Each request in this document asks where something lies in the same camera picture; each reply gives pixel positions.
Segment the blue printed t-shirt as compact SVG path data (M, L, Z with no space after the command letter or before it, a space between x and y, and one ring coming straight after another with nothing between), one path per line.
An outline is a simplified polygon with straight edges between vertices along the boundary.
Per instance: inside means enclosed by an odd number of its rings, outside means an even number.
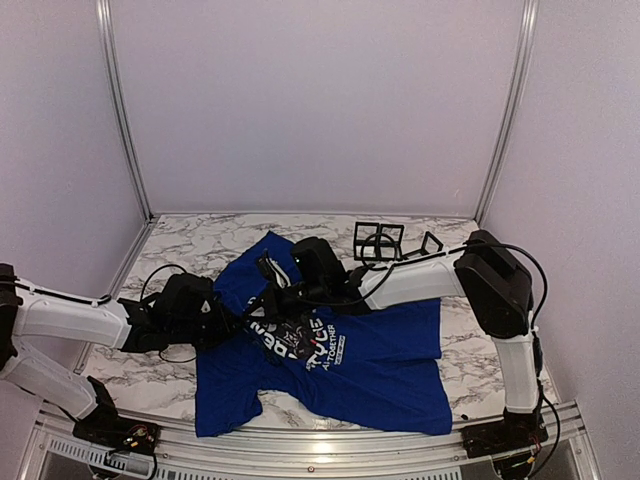
M314 414L385 431L446 435L452 411L438 359L439 300L363 316L328 308L269 324L260 316L198 354L195 428L226 434L260 415L261 390L285 392Z

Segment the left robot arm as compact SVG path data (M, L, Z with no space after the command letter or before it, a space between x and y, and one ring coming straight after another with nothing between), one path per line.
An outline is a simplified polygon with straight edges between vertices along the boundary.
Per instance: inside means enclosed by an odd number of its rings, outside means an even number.
M19 278L1 266L1 377L58 406L106 445L125 438L126 423L106 386L72 372L27 342L29 336L80 340L126 353L188 344L217 347L248 325L225 306L211 279L173 274L161 291L137 301L73 296Z

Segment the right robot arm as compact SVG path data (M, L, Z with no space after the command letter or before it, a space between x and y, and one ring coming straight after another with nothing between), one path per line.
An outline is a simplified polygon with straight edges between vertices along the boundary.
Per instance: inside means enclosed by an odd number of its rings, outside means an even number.
M542 403L542 354L535 319L542 304L533 298L533 280L518 259L521 248L503 244L477 230L460 246L431 252L421 247L404 253L400 236L384 225L359 223L353 253L359 267L348 271L328 242L319 237L296 243L291 256L301 275L288 283L268 253L257 266L266 278L263 292L247 315L262 311L274 322L312 307L351 314L397 305L464 297L482 331L493 341L502 369L505 412L495 438L515 448L534 431Z

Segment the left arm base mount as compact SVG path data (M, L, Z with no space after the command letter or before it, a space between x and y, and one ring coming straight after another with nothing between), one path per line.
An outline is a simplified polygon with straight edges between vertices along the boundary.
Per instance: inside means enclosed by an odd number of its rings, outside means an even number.
M73 436L117 452L154 454L160 427L121 416L105 385L91 376L87 380L96 393L97 406L86 417L74 422Z

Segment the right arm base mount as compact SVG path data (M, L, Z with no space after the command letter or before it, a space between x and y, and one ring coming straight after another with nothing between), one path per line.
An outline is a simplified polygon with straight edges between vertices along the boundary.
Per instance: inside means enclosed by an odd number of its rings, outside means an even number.
M531 413L505 409L499 420L466 426L461 434L470 459L536 446L549 438L539 407Z

